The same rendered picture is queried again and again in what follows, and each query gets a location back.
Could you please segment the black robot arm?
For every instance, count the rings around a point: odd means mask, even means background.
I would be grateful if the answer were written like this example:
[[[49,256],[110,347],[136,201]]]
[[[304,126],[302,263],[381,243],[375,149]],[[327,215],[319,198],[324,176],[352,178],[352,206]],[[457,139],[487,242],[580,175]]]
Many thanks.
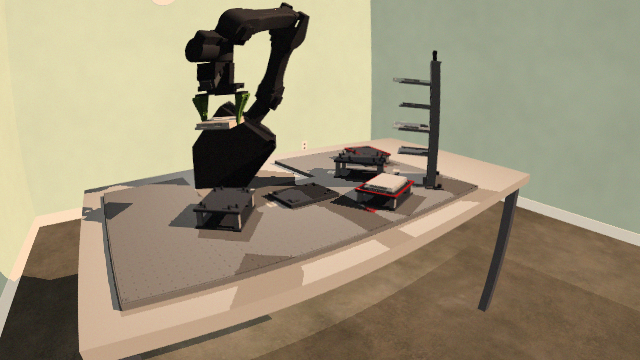
[[[271,137],[275,135],[261,121],[270,109],[275,111],[283,99],[284,73],[291,53],[306,37],[310,18],[292,9],[286,2],[272,9],[228,9],[220,16],[214,30],[198,30],[185,48],[189,62],[211,62],[197,64],[197,81],[201,89],[212,90],[217,85],[234,83],[235,63],[221,63],[233,62],[234,45],[244,46],[252,34],[269,30],[271,53],[267,69],[258,85],[256,101],[242,116]]]

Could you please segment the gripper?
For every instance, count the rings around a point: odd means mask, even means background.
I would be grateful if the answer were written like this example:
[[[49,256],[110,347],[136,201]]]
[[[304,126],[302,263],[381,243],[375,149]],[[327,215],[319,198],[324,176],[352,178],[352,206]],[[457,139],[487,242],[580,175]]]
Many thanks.
[[[206,91],[205,94],[197,94],[195,98],[192,98],[192,101],[201,117],[202,121],[207,120],[208,116],[208,95],[233,95],[235,94],[235,110],[236,110],[236,122],[237,125],[240,124],[241,117],[245,105],[250,97],[250,93],[248,91],[237,92],[237,89],[244,88],[244,83],[233,83],[233,84],[221,84],[217,85],[216,88],[212,90],[200,90],[200,86],[198,86],[198,92]],[[215,94],[214,94],[215,92]],[[197,98],[196,98],[197,97]],[[205,116],[205,117],[204,117]]]

